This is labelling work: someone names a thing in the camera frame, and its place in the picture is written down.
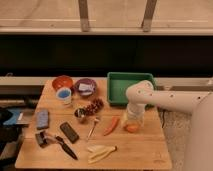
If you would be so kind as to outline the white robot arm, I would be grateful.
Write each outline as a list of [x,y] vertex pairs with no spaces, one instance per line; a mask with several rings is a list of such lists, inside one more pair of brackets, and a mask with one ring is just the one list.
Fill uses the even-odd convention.
[[129,86],[125,92],[127,114],[140,115],[147,104],[191,113],[190,132],[182,171],[213,171],[213,92],[155,90],[148,80]]

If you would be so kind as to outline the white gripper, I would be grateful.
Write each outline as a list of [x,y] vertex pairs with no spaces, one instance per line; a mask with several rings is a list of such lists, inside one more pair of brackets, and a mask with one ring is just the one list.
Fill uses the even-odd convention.
[[127,113],[124,112],[121,118],[121,126],[123,129],[127,126],[128,118],[138,120],[139,128],[144,126],[144,115],[145,113],[145,105],[144,104],[136,104],[129,103],[127,105]]

